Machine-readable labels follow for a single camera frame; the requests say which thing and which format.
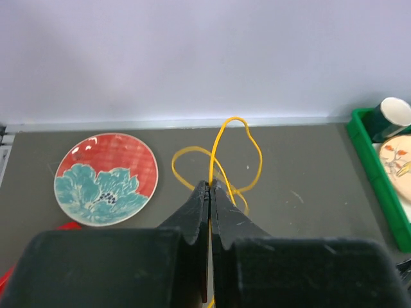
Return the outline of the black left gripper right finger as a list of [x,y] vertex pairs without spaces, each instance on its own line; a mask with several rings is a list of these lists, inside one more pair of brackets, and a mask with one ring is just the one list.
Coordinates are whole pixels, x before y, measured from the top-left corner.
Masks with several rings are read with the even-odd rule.
[[273,237],[210,187],[217,307],[409,307],[386,251],[374,241]]

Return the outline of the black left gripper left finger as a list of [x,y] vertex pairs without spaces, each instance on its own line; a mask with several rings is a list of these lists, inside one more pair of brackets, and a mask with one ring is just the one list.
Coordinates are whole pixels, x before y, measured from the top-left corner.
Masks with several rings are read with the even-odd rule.
[[53,230],[26,247],[2,307],[201,307],[210,188],[155,228]]

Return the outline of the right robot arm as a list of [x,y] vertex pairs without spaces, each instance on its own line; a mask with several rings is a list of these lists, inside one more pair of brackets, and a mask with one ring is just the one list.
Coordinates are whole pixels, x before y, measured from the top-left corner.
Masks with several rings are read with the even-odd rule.
[[396,269],[405,285],[410,284],[410,270],[411,270],[411,258],[397,263]]

